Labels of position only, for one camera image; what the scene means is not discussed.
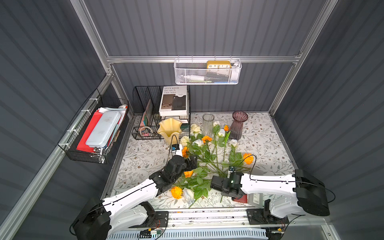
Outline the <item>orange marigold flower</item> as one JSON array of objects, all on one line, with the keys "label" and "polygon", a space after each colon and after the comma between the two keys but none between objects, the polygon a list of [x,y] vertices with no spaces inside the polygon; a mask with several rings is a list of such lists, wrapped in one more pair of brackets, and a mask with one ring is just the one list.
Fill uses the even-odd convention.
[{"label": "orange marigold flower", "polygon": [[209,136],[204,136],[204,137],[202,138],[202,141],[203,141],[204,144],[207,144],[207,143],[209,143],[209,142],[212,141],[212,138],[209,137]]}]

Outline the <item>cream white rose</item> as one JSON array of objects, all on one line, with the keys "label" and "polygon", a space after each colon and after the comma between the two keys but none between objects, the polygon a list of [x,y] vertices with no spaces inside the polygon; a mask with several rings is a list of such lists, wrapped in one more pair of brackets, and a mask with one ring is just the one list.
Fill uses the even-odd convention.
[{"label": "cream white rose", "polygon": [[197,124],[191,124],[190,131],[191,134],[197,136],[201,133],[201,128]]}]

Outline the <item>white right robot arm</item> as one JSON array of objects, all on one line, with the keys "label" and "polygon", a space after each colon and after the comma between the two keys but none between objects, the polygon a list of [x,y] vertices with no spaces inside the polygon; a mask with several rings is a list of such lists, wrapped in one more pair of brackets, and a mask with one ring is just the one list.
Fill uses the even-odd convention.
[{"label": "white right robot arm", "polygon": [[254,193],[283,196],[265,202],[270,215],[280,219],[302,212],[322,217],[330,215],[324,183],[304,170],[296,169],[294,174],[285,176],[232,172],[229,178],[214,176],[211,188],[232,199]]}]

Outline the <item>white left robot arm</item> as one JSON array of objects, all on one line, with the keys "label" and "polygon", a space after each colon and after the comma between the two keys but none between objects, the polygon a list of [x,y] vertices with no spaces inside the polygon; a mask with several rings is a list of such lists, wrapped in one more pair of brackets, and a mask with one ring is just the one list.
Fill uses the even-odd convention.
[{"label": "white left robot arm", "polygon": [[185,159],[174,155],[166,166],[119,195],[90,199],[70,225],[70,233],[79,240],[105,240],[108,236],[128,229],[148,226],[155,221],[155,211],[149,200],[169,190],[183,176],[197,168],[195,155]]}]

